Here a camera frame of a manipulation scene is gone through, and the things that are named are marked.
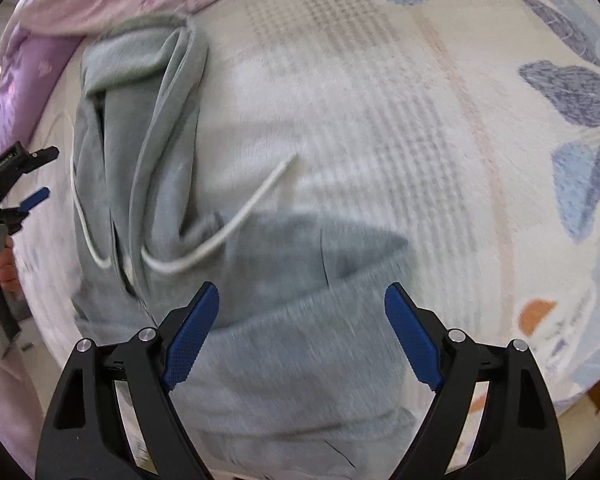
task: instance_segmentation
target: gray hoodie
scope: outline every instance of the gray hoodie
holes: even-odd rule
[[[192,18],[158,14],[85,51],[72,174],[78,326],[98,344],[126,340],[212,281],[218,320],[172,393],[208,466],[388,478],[413,429],[400,405],[406,360],[382,306],[408,273],[407,243],[317,214],[256,212],[292,157],[240,211],[198,215],[207,51]]]

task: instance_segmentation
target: bed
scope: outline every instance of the bed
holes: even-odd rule
[[[595,415],[573,413],[600,383],[600,184],[583,187],[591,175],[600,180],[600,98],[591,105],[578,94],[600,95],[598,3],[219,0],[198,19],[210,38],[196,140],[200,207],[237,208],[262,180],[249,164],[278,160],[286,146],[275,132],[291,132],[302,164],[293,186],[261,208],[319,208],[404,234],[416,302],[476,340],[528,340],[560,420],[595,425]],[[80,338],[69,174],[80,58],[92,41],[70,59],[29,146],[58,146],[58,161],[9,197],[52,189],[17,237],[16,256],[61,364]],[[552,89],[555,81],[566,90]],[[371,133],[324,140],[353,130]],[[250,177],[235,182],[245,167]],[[402,402],[420,420],[430,402],[408,371]],[[478,390],[456,465],[482,402]],[[566,450],[573,472],[586,456]]]

